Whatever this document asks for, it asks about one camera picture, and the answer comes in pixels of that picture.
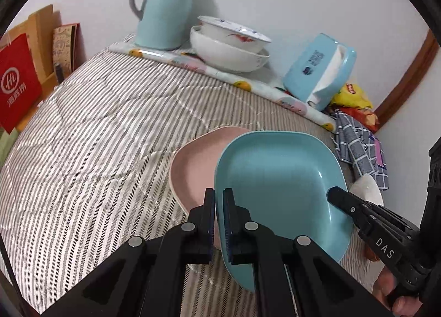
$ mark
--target metal screw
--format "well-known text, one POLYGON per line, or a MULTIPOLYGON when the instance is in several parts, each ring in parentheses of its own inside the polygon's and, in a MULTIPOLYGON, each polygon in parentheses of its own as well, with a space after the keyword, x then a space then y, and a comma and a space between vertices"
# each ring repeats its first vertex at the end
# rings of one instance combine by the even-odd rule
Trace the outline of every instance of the metal screw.
POLYGON ((254 221, 248 221, 245 223, 245 228, 249 231, 254 231, 257 230, 259 228, 259 225, 257 224, 257 222, 254 221))
POLYGON ((297 237, 297 242, 299 245, 308 246, 311 243, 311 239, 307 236, 299 236, 297 237))
POLYGON ((131 247, 138 247, 141 244, 142 244, 142 238, 139 236, 134 236, 129 239, 129 245, 131 247))
POLYGON ((195 224, 193 224, 192 222, 184 222, 181 225, 181 229, 184 231, 193 231, 195 229, 195 224))

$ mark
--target white wall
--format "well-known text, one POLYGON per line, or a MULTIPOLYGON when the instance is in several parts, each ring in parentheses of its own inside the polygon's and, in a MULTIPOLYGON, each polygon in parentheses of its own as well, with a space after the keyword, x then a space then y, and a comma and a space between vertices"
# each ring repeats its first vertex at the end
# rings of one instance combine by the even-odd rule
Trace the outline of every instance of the white wall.
MULTIPOLYGON (((218 15, 249 25, 273 39, 271 68, 287 72, 320 32, 358 51, 356 80, 378 105, 398 83, 427 33, 408 0, 196 0, 193 15, 218 15)), ((14 24, 53 3, 63 23, 80 22, 90 57, 136 29, 128 0, 29 0, 14 24)))
POLYGON ((441 53, 400 110, 376 136, 385 151, 390 189, 385 206, 419 225, 429 180, 429 149, 441 137, 437 102, 441 92, 441 53))

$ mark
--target teal tray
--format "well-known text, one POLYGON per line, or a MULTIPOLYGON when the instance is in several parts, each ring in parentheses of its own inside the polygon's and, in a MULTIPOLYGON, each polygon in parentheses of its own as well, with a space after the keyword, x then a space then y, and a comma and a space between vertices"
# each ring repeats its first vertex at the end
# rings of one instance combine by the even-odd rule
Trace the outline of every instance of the teal tray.
POLYGON ((251 265, 231 265, 225 246, 223 191, 276 235, 312 238, 334 260, 345 254, 352 220, 330 205, 333 186, 346 190, 340 165, 319 139, 297 132, 256 131, 233 140, 217 162, 214 187, 222 256, 232 277, 254 291, 251 265))

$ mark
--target pink plate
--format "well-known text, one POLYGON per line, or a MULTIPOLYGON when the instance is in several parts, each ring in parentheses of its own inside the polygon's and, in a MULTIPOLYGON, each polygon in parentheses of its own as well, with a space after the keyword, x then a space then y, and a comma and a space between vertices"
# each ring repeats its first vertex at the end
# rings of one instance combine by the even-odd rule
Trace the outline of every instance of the pink plate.
MULTIPOLYGON (((173 195, 187 214, 204 203, 206 188, 214 188, 214 172, 224 148, 233 139, 248 132, 248 129, 240 127, 222 127, 184 145, 175 154, 168 181, 173 195)), ((221 248, 216 221, 214 246, 221 248)))

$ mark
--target stacked bowl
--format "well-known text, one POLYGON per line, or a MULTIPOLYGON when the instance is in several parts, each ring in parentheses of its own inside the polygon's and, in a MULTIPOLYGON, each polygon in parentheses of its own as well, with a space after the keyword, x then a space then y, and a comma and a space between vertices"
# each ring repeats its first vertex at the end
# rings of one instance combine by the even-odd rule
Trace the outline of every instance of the stacked bowl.
POLYGON ((190 32, 191 46, 206 64, 227 72, 252 72, 270 58, 264 49, 271 40, 263 34, 216 17, 199 16, 190 32))

